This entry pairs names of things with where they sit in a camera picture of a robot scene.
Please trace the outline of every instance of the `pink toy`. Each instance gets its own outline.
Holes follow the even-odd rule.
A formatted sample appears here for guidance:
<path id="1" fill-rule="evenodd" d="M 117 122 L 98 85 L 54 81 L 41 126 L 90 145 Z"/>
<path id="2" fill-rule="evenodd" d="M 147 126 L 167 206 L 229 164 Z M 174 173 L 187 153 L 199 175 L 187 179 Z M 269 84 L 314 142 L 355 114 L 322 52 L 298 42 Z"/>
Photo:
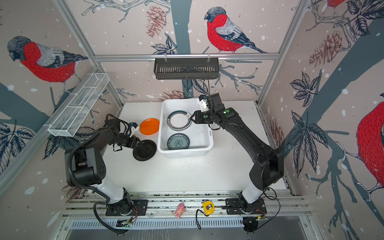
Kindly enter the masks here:
<path id="1" fill-rule="evenodd" d="M 184 203 L 182 202 L 181 204 L 178 205 L 177 210 L 175 211 L 175 217 L 180 219 L 181 214 L 183 214 L 186 211 L 184 207 Z"/>

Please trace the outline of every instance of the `black dish rack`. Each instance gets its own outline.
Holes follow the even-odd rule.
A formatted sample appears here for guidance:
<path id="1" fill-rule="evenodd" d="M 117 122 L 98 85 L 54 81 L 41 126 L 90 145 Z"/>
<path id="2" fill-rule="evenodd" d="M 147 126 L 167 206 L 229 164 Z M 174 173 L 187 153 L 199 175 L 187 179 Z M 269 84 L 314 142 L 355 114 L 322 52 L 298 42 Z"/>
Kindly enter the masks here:
<path id="1" fill-rule="evenodd" d="M 156 58 L 156 79 L 216 79 L 218 58 Z"/>

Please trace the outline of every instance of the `white wire basket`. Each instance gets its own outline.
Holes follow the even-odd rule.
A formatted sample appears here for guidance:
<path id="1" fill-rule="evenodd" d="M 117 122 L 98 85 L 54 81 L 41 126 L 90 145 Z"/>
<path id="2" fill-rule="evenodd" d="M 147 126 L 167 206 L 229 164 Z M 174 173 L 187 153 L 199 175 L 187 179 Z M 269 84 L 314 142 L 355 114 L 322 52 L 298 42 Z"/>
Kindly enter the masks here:
<path id="1" fill-rule="evenodd" d="M 73 137 L 109 83 L 106 73 L 93 73 L 49 127 L 54 136 Z"/>

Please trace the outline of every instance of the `white table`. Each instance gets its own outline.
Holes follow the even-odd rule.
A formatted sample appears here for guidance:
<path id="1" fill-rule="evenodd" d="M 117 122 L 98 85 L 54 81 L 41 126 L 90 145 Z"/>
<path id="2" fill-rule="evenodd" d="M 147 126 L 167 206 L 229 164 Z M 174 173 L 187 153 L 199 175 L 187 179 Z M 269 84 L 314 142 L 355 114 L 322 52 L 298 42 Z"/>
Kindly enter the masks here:
<path id="1" fill-rule="evenodd" d="M 269 144 L 253 101 L 223 102 L 238 112 L 244 123 L 265 143 Z M 147 118 L 160 118 L 161 103 L 125 103 L 119 116 L 138 125 Z M 157 144 L 158 133 L 146 136 L 139 131 L 140 140 Z M 145 162 L 134 159 L 132 149 L 124 147 L 113 152 L 108 146 L 103 159 L 107 175 L 128 192 L 160 194 L 165 192 L 220 193 L 239 192 L 250 182 L 253 162 L 245 149 L 225 130 L 213 131 L 214 147 L 204 157 L 168 159 L 158 151 Z M 271 185 L 286 189 L 283 179 Z"/>

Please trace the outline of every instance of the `white plastic tub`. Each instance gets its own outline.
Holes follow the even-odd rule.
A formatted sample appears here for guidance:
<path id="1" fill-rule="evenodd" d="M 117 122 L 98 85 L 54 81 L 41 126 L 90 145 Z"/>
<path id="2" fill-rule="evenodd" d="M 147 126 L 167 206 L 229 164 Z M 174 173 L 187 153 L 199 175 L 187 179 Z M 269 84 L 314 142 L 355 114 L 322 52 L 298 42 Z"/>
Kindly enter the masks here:
<path id="1" fill-rule="evenodd" d="M 196 98 L 189 99 L 167 99 L 161 106 L 159 138 L 157 150 L 168 158 L 201 157 L 205 156 L 214 146 L 212 130 L 208 124 L 195 124 L 194 122 L 183 131 L 174 131 L 167 124 L 167 117 L 174 111 L 184 110 L 191 115 L 200 110 Z M 167 141 L 175 133 L 183 133 L 188 136 L 190 144 L 188 149 L 169 150 Z"/>

